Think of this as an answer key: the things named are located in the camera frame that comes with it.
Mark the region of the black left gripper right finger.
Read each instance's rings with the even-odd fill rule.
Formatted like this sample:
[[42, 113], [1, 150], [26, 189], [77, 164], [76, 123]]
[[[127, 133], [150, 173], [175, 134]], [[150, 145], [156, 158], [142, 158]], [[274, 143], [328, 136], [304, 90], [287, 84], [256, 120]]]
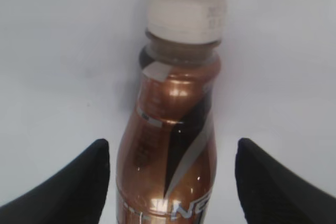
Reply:
[[248, 138], [238, 141], [237, 193], [247, 223], [335, 223], [335, 198]]

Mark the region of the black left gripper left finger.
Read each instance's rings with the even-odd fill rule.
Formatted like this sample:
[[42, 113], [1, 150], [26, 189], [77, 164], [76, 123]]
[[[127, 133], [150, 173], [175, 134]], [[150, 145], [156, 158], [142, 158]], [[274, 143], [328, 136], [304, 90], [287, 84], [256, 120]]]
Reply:
[[42, 184], [1, 206], [1, 223], [99, 223], [109, 187], [109, 143], [98, 139]]

